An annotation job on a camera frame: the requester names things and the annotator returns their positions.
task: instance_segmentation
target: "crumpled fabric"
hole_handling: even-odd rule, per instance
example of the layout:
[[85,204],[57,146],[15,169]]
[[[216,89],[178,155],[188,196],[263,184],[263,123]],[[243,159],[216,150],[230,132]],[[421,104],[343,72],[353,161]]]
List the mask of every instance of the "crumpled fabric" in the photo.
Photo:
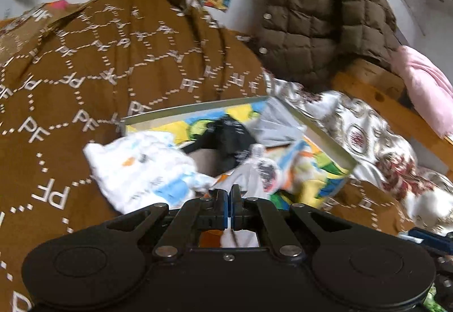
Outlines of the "crumpled fabric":
[[453,132],[453,86],[431,60],[417,50],[400,46],[392,70],[404,80],[414,108],[436,134]]
[[241,196],[269,199],[281,185],[282,173],[275,161],[263,157],[264,146],[253,144],[251,155],[232,172],[222,174],[212,189],[230,192],[234,184],[241,188]]
[[83,152],[99,189],[112,206],[128,214],[158,202],[170,209],[195,198],[213,183],[196,172],[193,159],[168,132],[141,131],[102,146],[88,143]]
[[[426,170],[418,171],[412,146],[394,134],[387,121],[368,104],[338,91],[309,93],[298,83],[279,80],[268,73],[264,79],[269,95],[306,114],[357,160],[353,177],[382,190],[385,186],[400,198],[417,226],[440,235],[453,231],[453,184],[432,170],[429,174]],[[400,173],[405,175],[396,181],[384,169],[395,160]],[[402,188],[407,188],[405,195]]]
[[219,152],[219,171],[225,173],[240,165],[250,155],[250,146],[257,141],[231,116],[225,115],[208,124],[205,132],[182,150],[189,154],[207,148]]
[[265,147],[279,147],[299,141],[306,129],[278,99],[271,97],[249,131]]

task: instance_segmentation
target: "white cloth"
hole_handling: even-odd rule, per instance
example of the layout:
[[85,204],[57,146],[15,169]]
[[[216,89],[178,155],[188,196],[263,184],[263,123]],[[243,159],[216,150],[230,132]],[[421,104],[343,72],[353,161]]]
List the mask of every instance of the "white cloth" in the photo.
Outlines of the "white cloth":
[[140,131],[105,146],[89,143],[83,152],[102,194],[117,211],[127,214],[158,202],[175,209],[214,179],[196,172],[195,161],[173,141],[168,132]]
[[220,238],[220,246],[222,248],[253,248],[259,247],[257,233],[250,230],[233,231],[230,226],[225,229]]
[[230,193],[231,187],[237,184],[241,188],[241,196],[269,199],[281,184],[282,174],[275,161],[262,157],[264,146],[253,144],[251,155],[234,170],[221,175],[212,189],[223,189]]

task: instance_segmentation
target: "black cloth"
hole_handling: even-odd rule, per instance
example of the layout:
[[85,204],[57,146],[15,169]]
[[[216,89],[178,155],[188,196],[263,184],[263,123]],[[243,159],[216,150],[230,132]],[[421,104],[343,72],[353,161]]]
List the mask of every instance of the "black cloth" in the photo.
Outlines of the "black cloth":
[[233,170],[250,156],[250,146],[256,143],[248,130],[237,120],[225,115],[207,128],[192,144],[182,148],[186,154],[203,148],[217,150],[220,156],[219,174]]

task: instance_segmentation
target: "floral patterned fabric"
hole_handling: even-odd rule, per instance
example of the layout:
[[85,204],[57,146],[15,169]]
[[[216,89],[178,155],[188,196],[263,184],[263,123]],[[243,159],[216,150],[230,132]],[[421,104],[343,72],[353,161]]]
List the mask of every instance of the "floral patterned fabric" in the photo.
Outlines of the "floral patterned fabric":
[[453,231],[453,184],[439,173],[418,169],[409,142],[367,103],[338,91],[311,94],[297,83],[264,77],[268,94],[311,117],[357,160],[356,179],[390,193],[417,226],[441,235]]

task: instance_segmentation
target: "grey fabric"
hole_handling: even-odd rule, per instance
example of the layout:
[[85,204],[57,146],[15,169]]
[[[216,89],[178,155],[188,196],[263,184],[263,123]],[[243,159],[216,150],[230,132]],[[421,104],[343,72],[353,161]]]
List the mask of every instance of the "grey fabric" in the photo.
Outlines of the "grey fabric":
[[258,143],[265,147],[287,145],[303,138],[307,127],[274,97],[270,97],[259,120],[249,128]]

